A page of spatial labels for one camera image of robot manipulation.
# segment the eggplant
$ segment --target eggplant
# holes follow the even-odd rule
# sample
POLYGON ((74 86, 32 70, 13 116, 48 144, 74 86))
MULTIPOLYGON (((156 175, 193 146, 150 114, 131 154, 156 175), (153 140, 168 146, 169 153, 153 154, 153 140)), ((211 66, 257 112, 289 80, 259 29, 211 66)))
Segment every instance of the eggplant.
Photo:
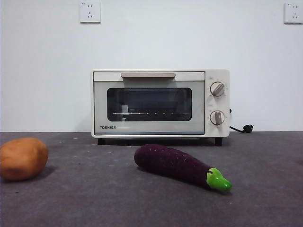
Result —
POLYGON ((146 144, 134 154, 135 163, 155 174, 189 182, 206 189, 229 191, 232 184, 221 172, 191 155, 159 144, 146 144))

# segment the timer knob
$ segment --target timer knob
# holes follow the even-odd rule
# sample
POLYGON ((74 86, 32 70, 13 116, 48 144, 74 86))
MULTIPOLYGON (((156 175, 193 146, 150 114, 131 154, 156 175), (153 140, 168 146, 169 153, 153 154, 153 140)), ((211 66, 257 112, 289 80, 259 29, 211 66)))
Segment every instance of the timer knob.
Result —
POLYGON ((224 114, 221 111, 213 111, 210 114, 210 121, 215 125, 220 125, 224 122, 224 114))
POLYGON ((224 94, 225 85, 221 82, 215 82, 210 86, 210 92, 213 96, 221 96, 224 94))

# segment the brown potato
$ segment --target brown potato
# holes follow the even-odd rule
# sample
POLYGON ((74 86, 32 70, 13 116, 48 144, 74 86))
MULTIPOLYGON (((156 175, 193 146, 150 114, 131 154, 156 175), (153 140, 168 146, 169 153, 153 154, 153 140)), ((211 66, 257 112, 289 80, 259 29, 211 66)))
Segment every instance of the brown potato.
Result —
POLYGON ((47 146, 36 138, 11 140, 1 146, 0 175, 19 181, 37 176, 48 159, 47 146))

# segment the toaster oven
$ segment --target toaster oven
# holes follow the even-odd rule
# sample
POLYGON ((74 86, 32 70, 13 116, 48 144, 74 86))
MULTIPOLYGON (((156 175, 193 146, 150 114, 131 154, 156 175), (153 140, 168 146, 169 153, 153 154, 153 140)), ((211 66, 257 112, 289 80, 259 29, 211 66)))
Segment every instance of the toaster oven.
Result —
POLYGON ((91 134, 103 139, 229 135, 227 70, 93 70, 91 134))

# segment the electrical socket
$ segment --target electrical socket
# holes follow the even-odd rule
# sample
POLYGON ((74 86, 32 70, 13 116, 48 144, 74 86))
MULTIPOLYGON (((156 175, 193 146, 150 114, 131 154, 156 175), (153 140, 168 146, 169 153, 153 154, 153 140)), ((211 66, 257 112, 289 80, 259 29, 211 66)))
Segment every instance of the electrical socket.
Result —
POLYGON ((99 1, 80 2, 81 23, 101 23, 101 12, 99 1))
POLYGON ((284 4, 284 23, 303 24, 303 2, 288 2, 284 4))

